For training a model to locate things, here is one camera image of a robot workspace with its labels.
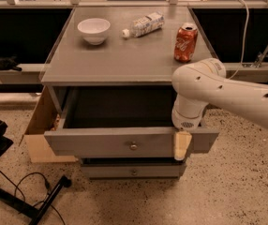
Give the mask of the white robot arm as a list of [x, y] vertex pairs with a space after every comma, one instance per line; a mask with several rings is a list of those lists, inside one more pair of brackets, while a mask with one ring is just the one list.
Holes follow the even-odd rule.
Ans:
[[177, 68], [171, 76], [177, 93], [171, 119], [178, 129], [174, 158], [182, 160], [205, 107], [215, 105], [268, 129], [268, 85], [240, 82], [226, 77], [225, 66], [215, 58]]

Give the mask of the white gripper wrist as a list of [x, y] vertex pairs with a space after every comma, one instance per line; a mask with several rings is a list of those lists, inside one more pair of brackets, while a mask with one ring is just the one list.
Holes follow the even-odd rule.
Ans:
[[186, 131], [174, 134], [173, 152], [176, 160], [185, 158], [186, 150], [192, 140], [192, 135], [188, 131], [199, 126], [206, 106], [206, 102], [177, 95], [171, 111], [171, 120], [177, 129]]

